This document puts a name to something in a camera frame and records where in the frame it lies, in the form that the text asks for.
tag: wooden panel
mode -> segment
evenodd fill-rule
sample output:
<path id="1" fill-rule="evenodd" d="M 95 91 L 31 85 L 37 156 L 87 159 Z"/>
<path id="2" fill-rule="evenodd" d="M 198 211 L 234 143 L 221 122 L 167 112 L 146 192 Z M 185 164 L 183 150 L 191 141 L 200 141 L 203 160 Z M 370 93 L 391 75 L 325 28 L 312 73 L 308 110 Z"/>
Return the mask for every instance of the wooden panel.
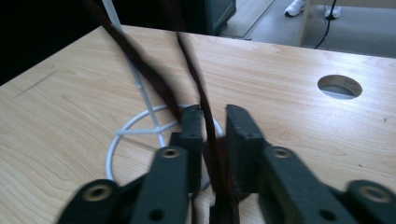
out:
<path id="1" fill-rule="evenodd" d="M 197 104 L 173 33 L 125 29 L 174 82 L 180 102 Z M 189 37 L 223 127 L 225 106 L 240 105 L 269 142 L 294 150 L 326 184 L 343 189 L 350 180 L 369 179 L 396 191 L 396 60 Z M 357 80 L 361 96 L 337 100 L 323 94 L 318 81 L 331 74 Z M 122 53 L 101 28 L 3 85 L 2 222 L 53 223 L 81 185 L 106 177 L 114 131 L 143 110 Z M 156 147 L 152 136 L 124 138 L 114 158 L 115 178 L 125 184 L 142 175 Z M 199 202 L 206 221 L 210 195 L 209 189 Z M 241 205 L 242 223 L 262 219 L 256 199 Z"/>

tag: light wood grain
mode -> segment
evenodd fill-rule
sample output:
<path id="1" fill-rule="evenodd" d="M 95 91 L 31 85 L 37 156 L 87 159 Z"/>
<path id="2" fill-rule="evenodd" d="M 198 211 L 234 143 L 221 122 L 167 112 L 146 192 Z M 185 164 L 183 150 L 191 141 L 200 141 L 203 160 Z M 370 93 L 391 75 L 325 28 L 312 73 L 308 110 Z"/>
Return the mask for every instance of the light wood grain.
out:
<path id="1" fill-rule="evenodd" d="M 124 28 L 175 82 L 180 102 L 196 104 L 173 33 Z M 223 127 L 225 106 L 240 105 L 269 142 L 294 150 L 324 183 L 344 189 L 350 180 L 369 179 L 396 191 L 396 60 L 189 38 Z M 354 78 L 362 95 L 342 101 L 323 94 L 318 80 L 330 74 Z M 101 28 L 3 85 L 0 105 L 2 223 L 55 222 L 78 188 L 106 177 L 114 131 L 145 110 L 122 53 Z M 152 136 L 122 139 L 116 179 L 125 184 L 145 173 L 156 147 Z M 206 221 L 210 194 L 200 201 Z M 242 223 L 262 220 L 254 195 L 241 214 Z"/>

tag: black cable on floor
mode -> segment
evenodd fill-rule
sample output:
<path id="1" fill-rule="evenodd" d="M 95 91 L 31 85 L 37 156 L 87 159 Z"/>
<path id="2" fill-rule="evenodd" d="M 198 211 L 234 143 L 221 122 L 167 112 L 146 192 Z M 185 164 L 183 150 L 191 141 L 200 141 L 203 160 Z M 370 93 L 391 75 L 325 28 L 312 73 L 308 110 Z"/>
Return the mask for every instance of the black cable on floor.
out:
<path id="1" fill-rule="evenodd" d="M 327 28 L 326 28 L 326 32 L 324 33 L 323 38 L 320 40 L 320 42 L 315 46 L 315 49 L 317 49 L 322 43 L 323 41 L 326 39 L 327 34 L 329 33 L 330 30 L 330 22 L 335 20 L 336 18 L 332 15 L 332 11 L 334 10 L 335 7 L 335 3 L 337 2 L 337 0 L 332 1 L 332 9 L 330 10 L 330 15 L 328 17 L 326 17 L 326 20 L 328 20 L 329 22 L 327 23 Z"/>

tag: floor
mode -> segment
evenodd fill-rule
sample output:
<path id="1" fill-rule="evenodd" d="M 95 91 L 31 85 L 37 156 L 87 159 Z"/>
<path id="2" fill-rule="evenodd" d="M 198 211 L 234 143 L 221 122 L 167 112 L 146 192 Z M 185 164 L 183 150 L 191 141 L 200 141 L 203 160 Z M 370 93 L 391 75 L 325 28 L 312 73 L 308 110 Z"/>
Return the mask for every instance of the floor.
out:
<path id="1" fill-rule="evenodd" d="M 284 15 L 285 8 L 292 0 L 253 1 L 257 1 L 257 5 L 259 3 L 266 5 L 267 8 L 262 9 L 262 15 L 258 20 L 250 19 L 252 27 L 248 34 L 240 35 L 239 38 L 296 46 L 303 15 L 300 14 L 293 18 Z M 251 6 L 245 2 L 244 0 L 236 1 L 237 13 L 235 16 L 238 14 L 238 8 L 242 10 L 241 8 L 244 6 Z M 313 27 L 303 43 L 305 48 L 313 48 L 325 33 L 326 21 L 322 16 L 324 6 L 317 6 L 314 10 L 315 13 L 318 13 L 319 19 L 314 21 Z M 323 42 L 319 49 L 396 58 L 395 22 L 396 9 L 343 7 L 341 17 L 331 22 L 326 42 Z"/>

